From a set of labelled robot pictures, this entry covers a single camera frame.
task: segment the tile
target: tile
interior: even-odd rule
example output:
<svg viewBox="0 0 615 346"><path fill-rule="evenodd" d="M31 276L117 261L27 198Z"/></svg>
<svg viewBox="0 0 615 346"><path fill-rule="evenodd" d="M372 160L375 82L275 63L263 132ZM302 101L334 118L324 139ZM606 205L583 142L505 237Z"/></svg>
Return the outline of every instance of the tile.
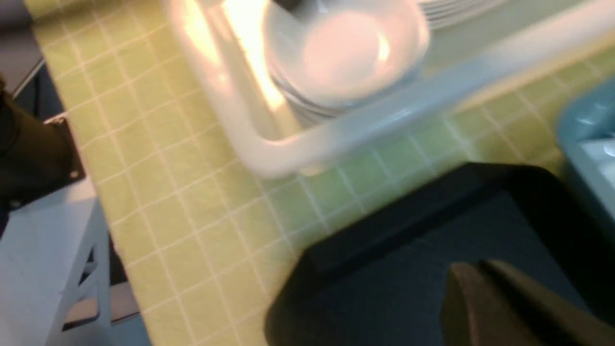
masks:
<svg viewBox="0 0 615 346"><path fill-rule="evenodd" d="M173 29L165 26L147 35L147 40L154 51L154 58L160 63L181 53L181 47Z"/></svg>
<svg viewBox="0 0 615 346"><path fill-rule="evenodd" d="M103 55L111 49L99 25L92 25L73 35L73 42L82 62Z"/></svg>
<svg viewBox="0 0 615 346"><path fill-rule="evenodd" d="M203 91L179 99L188 127L196 134L216 123L216 116Z"/></svg>
<svg viewBox="0 0 615 346"><path fill-rule="evenodd" d="M469 158L463 150L456 150L451 154L434 161L433 166L437 174L446 174L468 162L468 160Z"/></svg>
<svg viewBox="0 0 615 346"><path fill-rule="evenodd" d="M143 211L158 246L166 246L192 233L180 200L176 196L145 207Z"/></svg>
<svg viewBox="0 0 615 346"><path fill-rule="evenodd" d="M45 46L42 51L45 55L47 67L54 77L65 74L66 72L77 68L79 65L77 51L73 48L71 42L66 38L62 38L48 46Z"/></svg>
<svg viewBox="0 0 615 346"><path fill-rule="evenodd" d="M598 68L603 76L611 76L615 72L615 46L594 55L588 61Z"/></svg>
<svg viewBox="0 0 615 346"><path fill-rule="evenodd" d="M179 97L200 90L199 81L183 55L165 62L161 68L173 96Z"/></svg>
<svg viewBox="0 0 615 346"><path fill-rule="evenodd" d="M433 119L429 124L413 130L412 136L431 159L439 158L459 146L459 142L441 119Z"/></svg>
<svg viewBox="0 0 615 346"><path fill-rule="evenodd" d="M169 103L147 114L145 122L159 149L190 138L191 135L176 103Z"/></svg>
<svg viewBox="0 0 615 346"><path fill-rule="evenodd" d="M65 16L62 23L69 33L77 33L85 28L88 28L96 22L94 12L91 8L85 8L79 11L79 15Z"/></svg>
<svg viewBox="0 0 615 346"><path fill-rule="evenodd" d="M373 191L387 180L378 160L370 152L354 155L342 163L341 169L359 196Z"/></svg>
<svg viewBox="0 0 615 346"><path fill-rule="evenodd" d="M250 264L239 265L218 279L234 321L267 305L267 296Z"/></svg>
<svg viewBox="0 0 615 346"><path fill-rule="evenodd" d="M515 120L504 128L504 133L526 160L537 159L555 146L552 134L535 116Z"/></svg>
<svg viewBox="0 0 615 346"><path fill-rule="evenodd" d="M114 136L126 166L132 166L156 151L143 120L137 120L124 127Z"/></svg>
<svg viewBox="0 0 615 346"><path fill-rule="evenodd" d="M550 157L541 161L540 166L553 173L556 177L565 178L566 159L559 150L556 150Z"/></svg>
<svg viewBox="0 0 615 346"><path fill-rule="evenodd" d="M80 145L107 133L105 120L96 102L88 102L69 111L71 128Z"/></svg>
<svg viewBox="0 0 615 346"><path fill-rule="evenodd" d="M94 182L100 182L124 170L111 138L102 137L83 148L85 168Z"/></svg>
<svg viewBox="0 0 615 346"><path fill-rule="evenodd" d="M269 296L278 294L295 264L295 255L286 240L280 240L254 256L254 266Z"/></svg>
<svg viewBox="0 0 615 346"><path fill-rule="evenodd" d="M428 168L421 168L401 178L397 185L404 193L415 191L435 178Z"/></svg>
<svg viewBox="0 0 615 346"><path fill-rule="evenodd" d="M147 32L167 23L167 16L162 10L162 3L150 0L133 0L128 4L137 23Z"/></svg>
<svg viewBox="0 0 615 346"><path fill-rule="evenodd" d="M167 88L161 85L161 81L162 72L159 68L150 70L146 75L134 80L133 88L143 111L151 111L171 101L172 96Z"/></svg>
<svg viewBox="0 0 615 346"><path fill-rule="evenodd" d="M55 78L55 86L64 108L69 110L94 98L85 75L81 70L74 70Z"/></svg>
<svg viewBox="0 0 615 346"><path fill-rule="evenodd" d="M376 152L393 178L399 178L425 165L423 157L406 135L387 139L376 147Z"/></svg>
<svg viewBox="0 0 615 346"><path fill-rule="evenodd" d="M103 94L125 83L113 54L106 54L84 66L84 72L96 94Z"/></svg>
<svg viewBox="0 0 615 346"><path fill-rule="evenodd" d="M271 190L275 190L276 188L282 187L292 181L297 179L296 174L291 174L286 177L278 178L278 179L260 179L260 184L266 192Z"/></svg>
<svg viewBox="0 0 615 346"><path fill-rule="evenodd" d="M555 131L561 114L570 103L571 100L567 95L555 97L554 99L536 107L536 113L547 122L553 131Z"/></svg>
<svg viewBox="0 0 615 346"><path fill-rule="evenodd" d="M125 126L140 116L137 100L127 86L121 86L100 95L100 106L111 130Z"/></svg>
<svg viewBox="0 0 615 346"><path fill-rule="evenodd" d="M242 346L268 346L264 336L265 312L257 313L237 325Z"/></svg>
<svg viewBox="0 0 615 346"><path fill-rule="evenodd" d="M339 231L363 217L363 212L358 204L352 203L341 211L327 217L329 226L334 231Z"/></svg>
<svg viewBox="0 0 615 346"><path fill-rule="evenodd" d="M241 163L225 167L216 173L215 179L232 211L262 196L256 179Z"/></svg>
<svg viewBox="0 0 615 346"><path fill-rule="evenodd" d="M208 341L206 341L203 346L240 346L237 337L235 336L235 332L232 329L228 329L222 333L217 334L212 337Z"/></svg>
<svg viewBox="0 0 615 346"><path fill-rule="evenodd" d="M588 79L586 81L577 82L576 84L572 84L568 86L570 94L573 95L573 98L578 98L583 96L586 92L591 91L596 88L601 83L601 80L598 78Z"/></svg>
<svg viewBox="0 0 615 346"><path fill-rule="evenodd" d="M269 200L286 233L298 231L318 219L318 214L299 182L290 183L271 193Z"/></svg>
<svg viewBox="0 0 615 346"><path fill-rule="evenodd" d="M125 265L142 259L156 251L154 242L140 212L111 227L114 246Z"/></svg>
<svg viewBox="0 0 615 346"><path fill-rule="evenodd" d="M594 78L591 67L584 62L577 62L571 66L568 66L557 72L556 76L562 81L562 83L566 84L566 86L574 85Z"/></svg>
<svg viewBox="0 0 615 346"><path fill-rule="evenodd" d="M226 206L213 178L207 178L181 192L188 215L197 229L222 219Z"/></svg>
<svg viewBox="0 0 615 346"><path fill-rule="evenodd" d="M113 224L138 208L137 198L132 193L125 174L98 184L98 195L105 210L107 222Z"/></svg>
<svg viewBox="0 0 615 346"><path fill-rule="evenodd" d="M144 34L143 29L126 13L125 9L105 18L102 22L109 34L111 44L115 47L138 39Z"/></svg>
<svg viewBox="0 0 615 346"><path fill-rule="evenodd" d="M64 29L64 25L61 25L61 23L49 25L48 22L34 22L32 24L32 29L36 35L36 40L41 47L47 47L49 44L66 37L66 30Z"/></svg>
<svg viewBox="0 0 615 346"><path fill-rule="evenodd" d="M152 156L129 169L137 199L148 204L173 192L173 185L160 157Z"/></svg>
<svg viewBox="0 0 615 346"><path fill-rule="evenodd" d="M471 150L478 161L488 163L519 163L521 158L498 132L492 132L472 142Z"/></svg>
<svg viewBox="0 0 615 346"><path fill-rule="evenodd" d="M186 141L163 152L164 163L177 188L183 188L210 173L199 148Z"/></svg>
<svg viewBox="0 0 615 346"><path fill-rule="evenodd" d="M196 237L191 236L164 249L162 257L175 288L180 292L207 280L212 275Z"/></svg>
<svg viewBox="0 0 615 346"><path fill-rule="evenodd" d="M497 123L501 123L514 116L529 112L525 103L521 101L515 92L509 92L484 105L489 115Z"/></svg>
<svg viewBox="0 0 615 346"><path fill-rule="evenodd" d="M172 300L143 315L148 334L154 344L192 345L188 326L177 300Z"/></svg>
<svg viewBox="0 0 615 346"><path fill-rule="evenodd" d="M448 118L449 124L464 138L475 137L481 132L493 127L491 121L485 116L482 107L456 113Z"/></svg>
<svg viewBox="0 0 615 346"><path fill-rule="evenodd" d="M316 200L316 205L325 215L331 214L354 199L339 170L335 168L313 177L305 177L304 181Z"/></svg>
<svg viewBox="0 0 615 346"><path fill-rule="evenodd" d="M397 191L397 188L394 187L392 184L387 183L384 186L378 188L376 191L365 196L361 200L361 203L363 204L363 206L365 206L365 210L369 214L381 209L382 207L395 201L399 197L400 195Z"/></svg>
<svg viewBox="0 0 615 346"><path fill-rule="evenodd" d="M207 227L199 233L199 237L217 273L248 256L237 228L228 218Z"/></svg>
<svg viewBox="0 0 615 346"><path fill-rule="evenodd" d="M241 209L232 217L251 252L282 237L276 220L263 199Z"/></svg>
<svg viewBox="0 0 615 346"><path fill-rule="evenodd" d="M236 155L220 126L197 137L205 159L213 169L218 169L235 160Z"/></svg>
<svg viewBox="0 0 615 346"><path fill-rule="evenodd" d="M158 255L131 265L126 271L141 310L173 296L171 282Z"/></svg>
<svg viewBox="0 0 615 346"><path fill-rule="evenodd" d="M137 40L121 46L117 50L117 57L128 78L142 76L156 66L156 59L145 40Z"/></svg>
<svg viewBox="0 0 615 346"><path fill-rule="evenodd" d="M327 235L328 233L322 224L317 223L299 232L294 232L288 236L288 239L295 252L300 254L316 242L326 238Z"/></svg>
<svg viewBox="0 0 615 346"><path fill-rule="evenodd" d="M528 101L530 101L530 103L536 105L540 103L541 100L553 97L558 93L564 92L564 90L553 77L547 76L522 87L520 92Z"/></svg>

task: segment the brown object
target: brown object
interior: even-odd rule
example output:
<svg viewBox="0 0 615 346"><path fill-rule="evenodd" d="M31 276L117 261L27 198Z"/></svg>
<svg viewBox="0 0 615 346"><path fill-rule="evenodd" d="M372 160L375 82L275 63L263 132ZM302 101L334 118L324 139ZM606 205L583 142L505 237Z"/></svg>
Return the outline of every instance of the brown object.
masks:
<svg viewBox="0 0 615 346"><path fill-rule="evenodd" d="M615 345L615 329L500 261L453 264L440 318L446 346Z"/></svg>

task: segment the stacked plates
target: stacked plates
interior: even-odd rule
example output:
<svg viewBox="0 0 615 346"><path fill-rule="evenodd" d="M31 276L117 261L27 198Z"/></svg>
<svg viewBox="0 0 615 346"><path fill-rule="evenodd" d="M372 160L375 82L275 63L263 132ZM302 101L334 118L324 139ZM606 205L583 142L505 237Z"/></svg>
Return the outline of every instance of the stacked plates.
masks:
<svg viewBox="0 0 615 346"><path fill-rule="evenodd" d="M465 22L507 0L417 0L432 30Z"/></svg>

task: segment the white plate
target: white plate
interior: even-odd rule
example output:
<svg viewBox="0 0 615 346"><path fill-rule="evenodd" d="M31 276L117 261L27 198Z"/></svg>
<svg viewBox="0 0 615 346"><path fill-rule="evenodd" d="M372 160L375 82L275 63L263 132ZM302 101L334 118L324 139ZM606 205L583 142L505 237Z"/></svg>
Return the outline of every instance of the white plate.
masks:
<svg viewBox="0 0 615 346"><path fill-rule="evenodd" d="M458 1L449 2L447 4L443 4L442 6L435 6L435 7L421 6L421 8L423 12L425 12L425 14L429 17L430 15L441 13L441 12L451 12L451 11L459 12L459 11L467 9L468 7L474 6L474 4L476 4L476 2L478 1L483 1L483 0L458 0Z"/></svg>
<svg viewBox="0 0 615 346"><path fill-rule="evenodd" d="M464 12L460 12L454 16L440 18L436 20L430 20L429 28L432 30L438 30L438 29L446 28L448 26L453 26L453 25L468 21L474 17L478 17L479 15L482 15L485 12L488 12L492 9L495 9L503 5L507 1L508 0L489 0L488 3L486 3L484 6L476 6Z"/></svg>
<svg viewBox="0 0 615 346"><path fill-rule="evenodd" d="M353 10L346 8L349 4ZM266 56L299 95L323 108L351 107L394 85L421 65L429 45L427 18L417 3L361 0L349 4L333 2L329 14L315 11L318 16L307 25L277 6L268 6L265 12ZM356 30L370 32L370 26L378 30L370 32L371 39L350 37L347 41L353 44L336 44L345 42L344 35L356 36L356 30L346 29L349 23ZM332 39L329 34L324 39L327 33L339 37ZM322 53L334 48L340 53ZM348 61L345 55L362 58L343 64Z"/></svg>

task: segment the black metal bracket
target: black metal bracket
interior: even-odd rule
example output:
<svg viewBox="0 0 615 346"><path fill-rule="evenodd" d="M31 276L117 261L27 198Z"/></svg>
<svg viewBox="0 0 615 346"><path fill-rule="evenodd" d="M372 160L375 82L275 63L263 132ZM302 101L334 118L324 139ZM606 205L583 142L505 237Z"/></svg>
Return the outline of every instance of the black metal bracket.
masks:
<svg viewBox="0 0 615 346"><path fill-rule="evenodd" d="M45 186L39 189L28 189L20 191L17 195L11 196L9 199L0 200L0 208L14 211L23 206L45 197L57 190L78 182L86 177L85 169L79 157L79 151L73 137L73 133L69 127L68 119L64 116L57 116L46 122L44 126L54 128L62 137L68 140L71 151L70 170L61 179L58 179L53 185Z"/></svg>

